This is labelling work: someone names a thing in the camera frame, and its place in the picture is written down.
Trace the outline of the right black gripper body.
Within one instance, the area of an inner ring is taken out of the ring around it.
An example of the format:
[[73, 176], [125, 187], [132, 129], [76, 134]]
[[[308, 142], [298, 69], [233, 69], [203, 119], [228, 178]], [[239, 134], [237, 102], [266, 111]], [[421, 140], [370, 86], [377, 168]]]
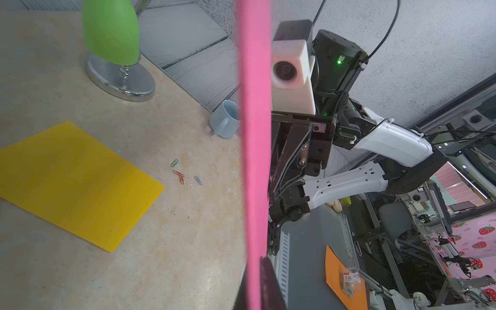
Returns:
[[327, 167], [334, 133], [334, 116], [272, 113], [270, 205], [304, 176], [317, 176]]

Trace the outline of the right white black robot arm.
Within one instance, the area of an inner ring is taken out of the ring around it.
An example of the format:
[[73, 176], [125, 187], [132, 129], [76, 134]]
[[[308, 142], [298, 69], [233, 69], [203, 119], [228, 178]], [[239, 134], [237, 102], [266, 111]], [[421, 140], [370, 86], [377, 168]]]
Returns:
[[271, 45], [271, 254], [285, 223], [349, 196], [406, 194], [446, 161], [425, 134], [351, 98], [371, 54], [314, 26], [282, 21]]

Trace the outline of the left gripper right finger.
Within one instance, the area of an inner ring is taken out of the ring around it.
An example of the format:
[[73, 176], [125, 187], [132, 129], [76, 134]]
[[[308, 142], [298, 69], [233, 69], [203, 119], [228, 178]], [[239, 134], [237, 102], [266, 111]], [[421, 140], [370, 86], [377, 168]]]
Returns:
[[260, 290], [262, 310], [287, 309], [275, 270], [268, 257], [260, 261]]

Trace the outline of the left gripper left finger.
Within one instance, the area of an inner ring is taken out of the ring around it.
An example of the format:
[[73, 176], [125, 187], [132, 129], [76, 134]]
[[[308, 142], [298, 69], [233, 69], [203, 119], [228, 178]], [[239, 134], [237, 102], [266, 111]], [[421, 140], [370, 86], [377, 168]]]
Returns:
[[244, 267], [242, 280], [240, 282], [238, 293], [236, 295], [235, 303], [233, 306], [233, 310], [247, 310], [247, 297], [246, 297], [246, 267]]

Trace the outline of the yellow paper sheet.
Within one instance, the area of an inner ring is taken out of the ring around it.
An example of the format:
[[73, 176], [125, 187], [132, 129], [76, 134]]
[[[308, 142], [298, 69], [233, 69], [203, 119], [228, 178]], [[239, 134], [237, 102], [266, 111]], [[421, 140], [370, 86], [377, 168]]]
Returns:
[[1, 150], [2, 199], [108, 252], [163, 190], [68, 121]]

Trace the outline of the magenta paper sheet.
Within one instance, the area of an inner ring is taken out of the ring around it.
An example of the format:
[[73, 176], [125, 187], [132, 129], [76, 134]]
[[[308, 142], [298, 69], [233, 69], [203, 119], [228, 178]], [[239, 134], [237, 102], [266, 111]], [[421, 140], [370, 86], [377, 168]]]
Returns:
[[261, 309], [260, 261], [267, 251], [271, 161], [271, 3], [238, 1], [242, 176], [248, 309]]

